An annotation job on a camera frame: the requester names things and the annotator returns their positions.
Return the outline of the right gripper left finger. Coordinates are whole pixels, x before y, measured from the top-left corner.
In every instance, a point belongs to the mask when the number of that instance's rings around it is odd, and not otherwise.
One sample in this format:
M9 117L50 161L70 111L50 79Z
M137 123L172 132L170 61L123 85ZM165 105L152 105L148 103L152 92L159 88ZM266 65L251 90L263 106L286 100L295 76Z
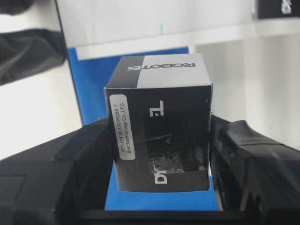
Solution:
M100 119L0 162L3 225L74 224L103 210L113 156L108 120Z

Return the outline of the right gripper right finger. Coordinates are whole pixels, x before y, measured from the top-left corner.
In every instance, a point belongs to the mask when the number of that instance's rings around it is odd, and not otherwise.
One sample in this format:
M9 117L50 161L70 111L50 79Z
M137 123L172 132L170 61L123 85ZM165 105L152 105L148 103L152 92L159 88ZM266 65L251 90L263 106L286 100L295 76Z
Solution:
M300 222L300 153L246 121L211 117L210 167L224 211L262 225Z

